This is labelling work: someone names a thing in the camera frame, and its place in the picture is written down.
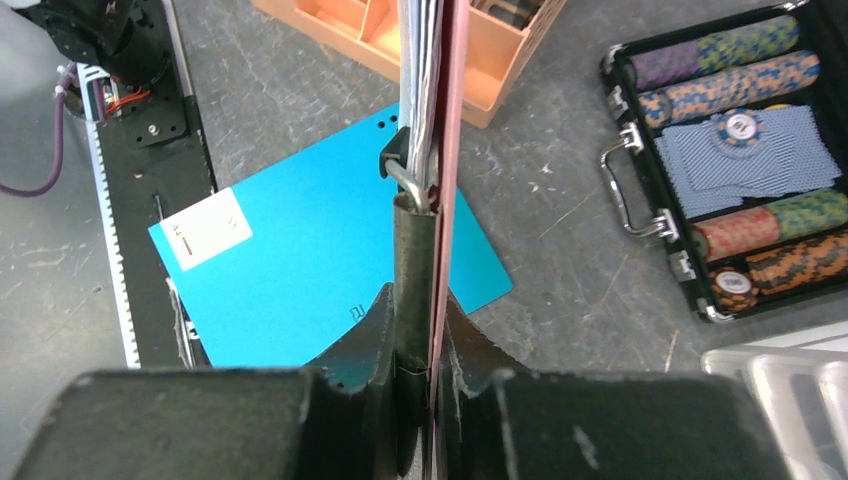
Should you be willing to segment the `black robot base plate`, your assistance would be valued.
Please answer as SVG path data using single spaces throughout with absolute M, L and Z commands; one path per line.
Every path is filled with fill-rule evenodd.
M 98 133 L 141 367 L 205 367 L 175 282 L 149 235 L 217 190 L 175 5 L 170 1 L 20 1 L 76 64 L 100 67 Z

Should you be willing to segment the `pink clipboard with paper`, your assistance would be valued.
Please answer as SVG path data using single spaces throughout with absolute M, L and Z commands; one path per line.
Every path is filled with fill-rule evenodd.
M 397 466 L 404 479 L 436 473 L 439 361 L 450 297 L 459 137 L 465 83 L 466 1 L 423 3 L 436 37 L 399 83 L 397 131 L 381 155 L 394 180 L 393 355 Z

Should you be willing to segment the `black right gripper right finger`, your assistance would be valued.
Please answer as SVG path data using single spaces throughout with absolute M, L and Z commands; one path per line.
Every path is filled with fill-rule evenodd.
M 540 371 L 450 301 L 440 361 L 442 479 L 785 479 L 760 406 L 704 373 Z

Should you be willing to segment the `blue plastic folder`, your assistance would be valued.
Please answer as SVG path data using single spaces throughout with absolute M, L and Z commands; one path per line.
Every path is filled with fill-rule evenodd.
M 392 280 L 397 186 L 377 158 L 397 114 L 380 110 L 150 228 L 213 366 L 302 366 Z

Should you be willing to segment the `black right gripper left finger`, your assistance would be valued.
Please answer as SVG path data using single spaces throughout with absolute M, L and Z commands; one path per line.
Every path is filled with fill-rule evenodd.
M 17 479 L 392 479 L 392 288 L 297 369 L 101 370 L 52 402 Z

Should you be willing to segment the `peach plastic file organizer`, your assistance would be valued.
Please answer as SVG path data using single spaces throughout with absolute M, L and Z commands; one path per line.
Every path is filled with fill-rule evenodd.
M 417 49 L 434 42 L 415 1 L 256 1 L 254 7 L 388 79 L 408 81 Z M 487 127 L 563 10 L 562 1 L 470 1 L 463 118 Z

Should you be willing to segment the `white drawer organizer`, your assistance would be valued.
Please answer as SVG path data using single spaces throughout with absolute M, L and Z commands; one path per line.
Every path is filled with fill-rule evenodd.
M 796 479 L 847 477 L 847 323 L 706 352 L 702 369 L 759 401 Z

